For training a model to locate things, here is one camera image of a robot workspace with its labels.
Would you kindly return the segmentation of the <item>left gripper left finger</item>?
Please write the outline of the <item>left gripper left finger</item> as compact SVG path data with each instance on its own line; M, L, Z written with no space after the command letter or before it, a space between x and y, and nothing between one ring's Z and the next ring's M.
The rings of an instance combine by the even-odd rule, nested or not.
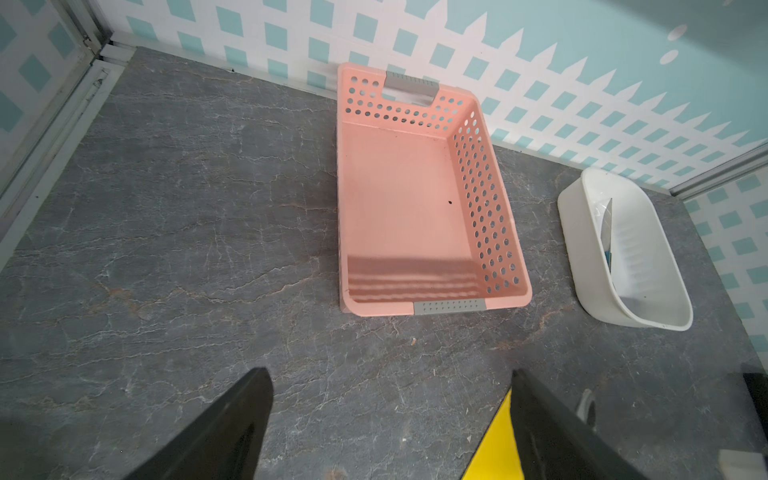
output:
M252 479L258 465L274 387L268 370L253 368L129 479Z

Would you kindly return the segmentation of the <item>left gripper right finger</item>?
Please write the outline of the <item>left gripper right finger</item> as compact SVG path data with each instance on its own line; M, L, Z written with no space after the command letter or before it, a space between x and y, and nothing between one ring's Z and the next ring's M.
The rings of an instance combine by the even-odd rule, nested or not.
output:
M539 380L511 378L510 417L526 479L643 479Z

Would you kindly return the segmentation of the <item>knife with teal handle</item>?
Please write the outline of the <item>knife with teal handle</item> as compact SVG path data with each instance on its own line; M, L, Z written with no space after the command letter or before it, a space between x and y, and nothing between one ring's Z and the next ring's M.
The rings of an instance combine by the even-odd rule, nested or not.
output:
M600 232L603 253L608 271L612 270L612 206L613 199L609 198L605 204Z

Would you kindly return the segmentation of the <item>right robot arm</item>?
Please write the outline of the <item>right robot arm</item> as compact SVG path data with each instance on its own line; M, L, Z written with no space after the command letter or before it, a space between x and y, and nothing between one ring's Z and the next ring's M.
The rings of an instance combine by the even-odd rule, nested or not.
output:
M746 369L729 378L737 387L732 418L738 439L719 451L719 471L723 479L767 480L767 373Z

